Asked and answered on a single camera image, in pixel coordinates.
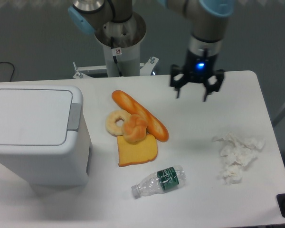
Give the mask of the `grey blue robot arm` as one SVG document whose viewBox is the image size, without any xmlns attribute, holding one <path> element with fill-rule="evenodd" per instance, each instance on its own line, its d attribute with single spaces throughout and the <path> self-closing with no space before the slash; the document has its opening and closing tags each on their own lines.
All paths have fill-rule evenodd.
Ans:
<svg viewBox="0 0 285 228">
<path fill-rule="evenodd" d="M 67 11 L 102 45 L 109 77 L 140 75 L 141 42 L 154 35 L 187 49 L 184 64 L 170 67 L 170 86 L 199 83 L 210 95 L 224 80 L 214 66 L 233 10 L 232 0 L 74 0 Z"/>
</svg>

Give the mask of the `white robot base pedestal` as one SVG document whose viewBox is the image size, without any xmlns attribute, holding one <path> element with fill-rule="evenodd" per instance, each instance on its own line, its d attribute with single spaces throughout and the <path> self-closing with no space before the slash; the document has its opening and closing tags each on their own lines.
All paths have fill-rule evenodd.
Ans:
<svg viewBox="0 0 285 228">
<path fill-rule="evenodd" d="M 140 64 L 140 47 L 146 35 L 144 19 L 136 12 L 122 23 L 107 22 L 95 32 L 96 40 L 102 45 L 107 69 L 115 62 L 121 69 L 131 64 L 134 69 Z"/>
</svg>

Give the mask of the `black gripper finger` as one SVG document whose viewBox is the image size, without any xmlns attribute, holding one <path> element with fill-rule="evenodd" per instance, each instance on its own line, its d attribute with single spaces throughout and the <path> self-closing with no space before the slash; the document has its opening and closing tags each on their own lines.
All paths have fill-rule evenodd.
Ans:
<svg viewBox="0 0 285 228">
<path fill-rule="evenodd" d="M 205 87 L 205 93 L 203 97 L 204 102 L 207 100 L 208 95 L 211 95 L 213 92 L 218 92 L 220 90 L 221 85 L 224 81 L 224 70 L 216 70 L 214 76 L 216 78 L 215 83 L 210 84 L 208 79 L 205 79 L 203 82 L 203 85 Z"/>
<path fill-rule="evenodd" d="M 180 97 L 181 88 L 189 82 L 188 72 L 178 65 L 171 65 L 170 87 L 177 92 L 176 98 Z"/>
</svg>

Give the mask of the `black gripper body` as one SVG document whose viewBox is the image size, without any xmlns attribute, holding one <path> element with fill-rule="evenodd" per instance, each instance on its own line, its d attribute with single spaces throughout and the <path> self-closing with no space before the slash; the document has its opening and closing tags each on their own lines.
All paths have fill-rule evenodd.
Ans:
<svg viewBox="0 0 285 228">
<path fill-rule="evenodd" d="M 201 56 L 199 56 L 187 49 L 185 64 L 182 70 L 183 77 L 181 78 L 183 83 L 204 83 L 212 76 L 216 76 L 214 65 L 218 54 L 209 56 L 207 49 L 206 53 L 207 55 L 204 56 L 203 49 Z"/>
</svg>

